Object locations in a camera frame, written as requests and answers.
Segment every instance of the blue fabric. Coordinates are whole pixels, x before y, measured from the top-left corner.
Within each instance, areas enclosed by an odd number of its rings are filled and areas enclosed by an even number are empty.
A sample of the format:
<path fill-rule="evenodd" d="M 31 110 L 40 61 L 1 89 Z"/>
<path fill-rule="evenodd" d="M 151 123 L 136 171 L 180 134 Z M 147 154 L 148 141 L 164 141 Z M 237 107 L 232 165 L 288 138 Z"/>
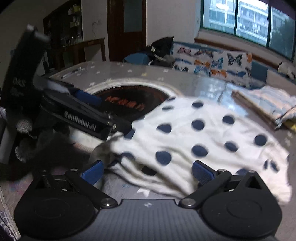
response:
<path fill-rule="evenodd" d="M 201 185 L 204 185 L 215 178 L 212 172 L 196 162 L 194 162 L 192 165 L 192 174 Z"/>
<path fill-rule="evenodd" d="M 150 62 L 150 59 L 148 55 L 145 53 L 133 53 L 128 56 L 126 56 L 123 60 L 124 62 L 128 62 L 131 64 L 148 64 Z"/>
<path fill-rule="evenodd" d="M 256 60 L 252 60 L 252 77 L 266 83 L 268 67 L 260 64 Z"/>
<path fill-rule="evenodd" d="M 87 103 L 87 104 L 91 104 L 93 106 L 100 106 L 101 105 L 101 98 L 91 95 L 89 93 L 86 93 L 82 90 L 79 90 L 75 93 L 74 95 L 77 99 L 79 99 L 80 101 Z"/>
<path fill-rule="evenodd" d="M 87 181 L 88 183 L 94 185 L 97 181 L 99 181 L 104 174 L 104 164 L 103 162 L 98 162 L 90 169 L 86 170 L 82 173 L 81 177 L 83 180 Z"/>

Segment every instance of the polka dot fabric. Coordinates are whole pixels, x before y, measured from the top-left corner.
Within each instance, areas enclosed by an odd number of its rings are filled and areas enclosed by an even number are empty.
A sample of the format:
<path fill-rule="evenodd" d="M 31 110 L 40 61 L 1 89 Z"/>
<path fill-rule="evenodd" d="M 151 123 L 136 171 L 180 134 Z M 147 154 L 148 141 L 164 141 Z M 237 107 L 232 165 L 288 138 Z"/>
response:
<path fill-rule="evenodd" d="M 121 157 L 109 169 L 132 184 L 183 198 L 197 188 L 192 164 L 200 160 L 237 175 L 256 170 L 280 204 L 291 198 L 288 152 L 261 126 L 217 103 L 168 99 L 132 126 L 109 142 L 110 152 Z M 94 160 L 106 158 L 95 153 Z"/>

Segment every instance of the blue sofa cushion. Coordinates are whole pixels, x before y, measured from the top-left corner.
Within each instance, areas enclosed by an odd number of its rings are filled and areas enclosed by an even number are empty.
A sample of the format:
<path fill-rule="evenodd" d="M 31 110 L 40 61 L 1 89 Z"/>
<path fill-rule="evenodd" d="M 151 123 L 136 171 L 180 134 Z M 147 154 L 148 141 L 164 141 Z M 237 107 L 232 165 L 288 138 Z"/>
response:
<path fill-rule="evenodd" d="M 252 60 L 252 77 L 266 83 L 268 67 Z"/>
<path fill-rule="evenodd" d="M 149 64 L 150 59 L 145 53 L 133 53 L 126 56 L 123 61 L 131 64 Z"/>

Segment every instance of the white wall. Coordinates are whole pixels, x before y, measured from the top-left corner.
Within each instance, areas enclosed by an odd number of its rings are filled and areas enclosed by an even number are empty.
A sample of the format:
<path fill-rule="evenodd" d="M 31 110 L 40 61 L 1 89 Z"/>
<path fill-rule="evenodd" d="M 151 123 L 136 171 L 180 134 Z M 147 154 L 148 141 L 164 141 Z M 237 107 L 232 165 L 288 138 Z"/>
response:
<path fill-rule="evenodd" d="M 0 14 L 0 86 L 2 87 L 10 62 L 10 51 L 17 43 L 28 24 L 43 31 L 43 19 L 67 0 L 15 0 Z M 44 74 L 39 65 L 38 74 Z"/>
<path fill-rule="evenodd" d="M 147 45 L 169 36 L 175 41 L 194 41 L 196 0 L 147 0 L 146 5 Z"/>
<path fill-rule="evenodd" d="M 201 6 L 201 0 L 196 0 L 195 2 L 195 28 L 194 28 L 194 37 L 198 35 L 198 31 L 200 29 L 200 6 Z"/>
<path fill-rule="evenodd" d="M 81 0 L 83 40 L 105 38 L 106 61 L 109 61 L 107 0 Z M 102 61 L 100 46 L 84 49 L 86 61 Z"/>

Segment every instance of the metal screw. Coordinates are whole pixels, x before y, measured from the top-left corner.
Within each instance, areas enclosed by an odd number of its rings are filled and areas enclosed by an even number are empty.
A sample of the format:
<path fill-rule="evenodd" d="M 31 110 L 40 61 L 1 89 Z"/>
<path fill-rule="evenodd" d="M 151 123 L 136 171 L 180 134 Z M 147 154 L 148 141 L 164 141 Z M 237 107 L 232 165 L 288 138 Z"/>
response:
<path fill-rule="evenodd" d="M 109 198 L 109 197 L 106 197 L 106 198 L 103 198 L 101 200 L 101 203 L 104 205 L 104 206 L 112 206 L 115 204 L 115 200 L 113 198 Z"/>
<path fill-rule="evenodd" d="M 195 200 L 192 198 L 184 198 L 181 200 L 181 203 L 186 207 L 191 207 L 195 204 Z"/>

